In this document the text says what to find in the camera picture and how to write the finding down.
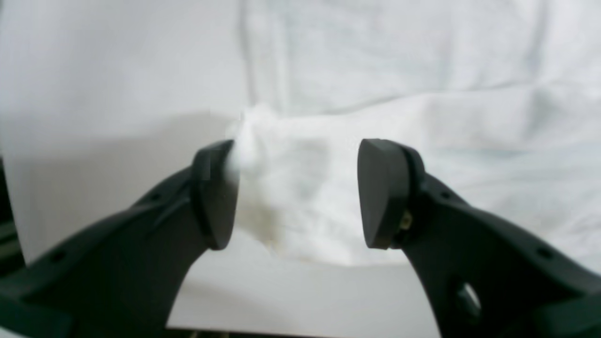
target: crumpled white fabric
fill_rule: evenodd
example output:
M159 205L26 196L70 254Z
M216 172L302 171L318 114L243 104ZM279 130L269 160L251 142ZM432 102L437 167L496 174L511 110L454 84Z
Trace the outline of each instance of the crumpled white fabric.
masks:
M595 0L245 2L252 97L273 110L242 122L239 227L292 259L404 262L361 233L356 152L388 138L472 205L599 253L600 14Z
M346 115L281 118L257 106L244 114L231 161L242 172L236 228L286 258L406 262L363 239L356 158L363 138L383 138L416 148L426 170L475 207L570 256L599 253L599 108L570 88L532 86L423 94Z

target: hole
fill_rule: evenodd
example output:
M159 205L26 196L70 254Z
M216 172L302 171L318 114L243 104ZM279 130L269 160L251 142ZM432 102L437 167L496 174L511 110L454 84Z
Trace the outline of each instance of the hole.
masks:
M482 314L482 306L476 290L468 284L461 283L455 294L457 308L471 324L477 324Z
M58 262L62 261L62 260L63 260L63 258L65 258L65 256L66 256L66 255L67 255L67 253L66 253L65 251L61 250L61 251L59 251L59 252L57 252L57 253L53 254L53 255L50 257L50 261L51 261L52 263L58 263Z
M538 250L536 250L536 252L541 255L542 257L546 258L546 259L552 259L553 258L553 253L546 248L538 248Z

